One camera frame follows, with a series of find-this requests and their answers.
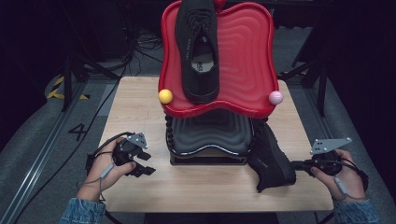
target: cable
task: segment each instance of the cable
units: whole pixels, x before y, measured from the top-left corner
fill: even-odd
[[[112,221],[115,224],[122,224],[122,222],[116,220],[113,216],[111,216],[111,214],[106,210],[105,211],[105,216],[110,219],[110,221]]]
[[[79,43],[81,44],[81,46],[84,48],[84,51],[87,53],[87,55],[93,60],[93,57],[91,56],[90,52],[87,50],[87,48],[85,47],[83,41],[82,41],[82,37],[79,35],[76,26],[74,25],[74,23],[72,22],[71,18],[69,17],[69,14],[67,13],[67,10],[64,7],[64,4],[62,3],[62,1],[59,1],[59,4],[61,5],[62,11],[64,12],[64,15],[66,16],[67,20],[70,23],[70,26],[72,27],[74,33],[76,34]]]
[[[102,177],[99,178],[99,192],[100,192],[100,196],[102,197],[102,199],[100,201],[105,202],[106,199],[105,199],[105,197],[103,196],[103,193],[102,193],[102,180],[103,180]]]
[[[317,213],[317,212],[314,212],[314,216],[315,216],[315,221],[316,221],[317,223],[319,223],[318,213]]]
[[[95,156],[95,158],[98,157],[98,156],[100,156],[100,155],[102,155],[102,154],[106,154],[106,153],[113,153],[113,152],[112,152],[112,151],[108,151],[108,152],[99,152],[99,153]]]
[[[117,135],[115,135],[115,136],[113,136],[113,137],[107,139],[101,146],[99,146],[99,148],[97,148],[97,149],[93,152],[92,155],[94,155],[95,158],[98,157],[98,156],[99,156],[98,153],[99,153],[105,146],[107,146],[110,142],[116,140],[117,138],[119,138],[119,137],[121,137],[121,136],[123,136],[123,135],[125,135],[125,134],[126,134],[126,135],[131,135],[132,133],[129,133],[129,132],[119,133],[119,134],[117,134]]]
[[[134,57],[137,59],[137,61],[138,61],[138,66],[139,66],[139,71],[137,71],[137,73],[135,74],[135,76],[137,76],[138,74],[140,74],[141,72],[142,72],[142,67],[141,67],[141,62],[140,62],[140,59],[139,59],[139,57],[137,57],[135,54],[134,54]]]
[[[117,70],[119,68],[122,68],[123,66],[125,66],[127,63],[130,63],[132,60],[132,57],[128,57],[128,54],[124,56],[124,58],[121,60],[120,64],[116,64],[114,66],[110,66],[110,67],[105,67],[106,70],[108,71],[114,71]],[[91,73],[91,74],[95,74],[95,73],[100,73],[98,70],[94,69],[94,68],[86,68],[86,70]]]
[[[346,162],[343,162],[343,161],[323,161],[323,162],[341,164],[341,165],[344,165],[344,166],[346,166],[346,167],[352,169],[353,171],[355,171],[355,172],[358,174],[358,176],[361,177],[361,181],[362,181],[362,183],[363,183],[364,191],[366,191],[366,190],[368,189],[368,175],[367,175],[366,173],[364,173],[363,170],[359,169],[358,166],[357,166],[354,162],[352,162],[352,161],[350,161],[350,160],[348,160],[348,159],[344,159],[344,158],[341,158],[341,160],[343,160],[343,161],[348,161],[350,164],[348,164],[348,163],[346,163]],[[362,200],[362,199],[363,199],[363,198],[355,198],[355,197],[352,197],[352,196],[350,196],[350,195],[347,194],[347,193],[345,193],[345,195],[346,195],[346,197],[349,197],[349,198],[355,199],[355,200]],[[327,215],[325,218],[323,218],[320,222],[318,222],[318,219],[316,218],[317,224],[325,224],[325,223],[327,223],[328,221],[330,221],[333,217],[334,217],[334,212],[331,212],[329,215]]]
[[[120,77],[123,76],[125,72],[126,66],[124,67]],[[81,144],[84,142],[85,137],[87,136],[88,132],[90,131],[94,121],[96,120],[97,115],[99,114],[99,111],[102,109],[103,105],[105,102],[108,100],[110,95],[113,93],[113,91],[119,86],[120,84],[120,79],[117,80],[116,84],[114,85],[113,89],[110,91],[110,93],[107,95],[105,100],[102,102],[102,104],[99,106],[99,108],[96,110],[96,113],[93,115],[93,118],[91,120],[90,125],[87,128],[87,131],[84,133],[84,135],[81,138],[81,141],[77,144],[75,149],[69,154],[69,156],[66,158],[66,160],[62,163],[62,165],[58,168],[58,170],[55,171],[55,173],[37,190],[37,192],[29,199],[29,201],[23,206],[22,210],[18,213],[18,216],[15,218],[14,224],[16,224],[23,214],[24,210],[28,207],[28,205],[35,199],[35,197],[43,190],[44,187],[48,185],[48,183],[64,168],[64,166],[70,161],[70,159],[73,157],[73,155],[77,152],[78,148],[81,146]]]
[[[148,55],[147,53],[144,53],[143,51],[141,51],[141,50],[139,50],[139,49],[137,49],[136,51],[138,51],[139,53],[141,53],[141,54],[143,54],[143,55],[148,56],[149,58],[151,58],[151,59],[153,59],[153,60],[155,60],[155,61],[157,61],[157,62],[159,62],[159,63],[162,63],[162,62],[163,62],[163,61],[161,61],[161,60],[159,60],[159,59],[156,59],[156,58],[154,58],[154,57]]]
[[[97,178],[97,179],[95,179],[95,180],[93,180],[93,181],[84,182],[84,183],[82,183],[82,184],[79,184],[79,185],[77,186],[77,189],[81,188],[81,186],[83,186],[83,185],[92,184],[92,183],[94,183],[94,182],[100,180],[100,178],[101,178],[101,177],[99,177],[99,178]]]

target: black shoe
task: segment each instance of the black shoe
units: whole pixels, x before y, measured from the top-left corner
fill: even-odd
[[[262,120],[257,126],[247,157],[247,163],[260,178],[257,191],[295,184],[296,173],[285,153],[280,150],[270,126]]]
[[[212,102],[219,94],[218,23],[213,0],[182,0],[175,35],[181,60],[181,84],[187,99]]]

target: denim sleeve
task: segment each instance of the denim sleeve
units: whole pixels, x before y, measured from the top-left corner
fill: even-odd
[[[64,214],[59,223],[101,223],[105,211],[106,206],[103,203],[94,203],[72,198],[64,210]]]
[[[380,223],[370,200],[358,203],[334,202],[334,220],[335,224]]]

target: person's left hand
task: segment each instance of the person's left hand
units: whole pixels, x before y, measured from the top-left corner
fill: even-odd
[[[102,172],[113,163],[112,151],[116,147],[116,144],[122,141],[122,137],[110,142],[105,146],[101,152],[108,152],[96,157],[93,166],[85,179],[85,183],[94,181],[99,178]],[[93,183],[84,184],[79,189],[76,198],[82,200],[99,202],[101,190],[105,190],[113,186],[123,175],[126,175],[136,167],[134,161],[123,164],[122,166],[114,165],[113,169],[102,179],[102,181],[94,181]]]

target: person's right hand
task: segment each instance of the person's right hand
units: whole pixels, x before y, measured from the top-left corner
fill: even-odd
[[[126,175],[136,167],[136,162],[127,162],[122,166],[114,165],[114,167],[110,170],[108,175],[103,178],[102,181],[97,180],[101,173],[107,168],[108,165],[112,164],[112,151],[116,147],[116,144],[121,142],[123,137],[119,137],[118,139],[108,143],[100,152],[105,152],[104,154],[96,157],[93,162],[93,166],[85,179],[85,183],[81,186],[78,191],[76,198],[80,198],[87,201],[98,202],[101,191],[110,188],[113,186],[123,175]]]
[[[341,157],[341,159],[347,159],[352,161],[352,156],[349,152],[336,149],[337,154]],[[330,194],[334,197],[337,201],[342,201],[345,203],[352,203],[352,202],[361,202],[366,199],[366,194],[364,192],[363,183],[361,177],[356,173],[356,171],[343,166],[340,173],[336,176],[341,180],[343,185],[347,190],[347,195],[345,195],[338,185],[335,183],[335,176],[326,175],[323,173],[319,168],[312,167],[311,168],[312,174],[320,180],[330,191]]]

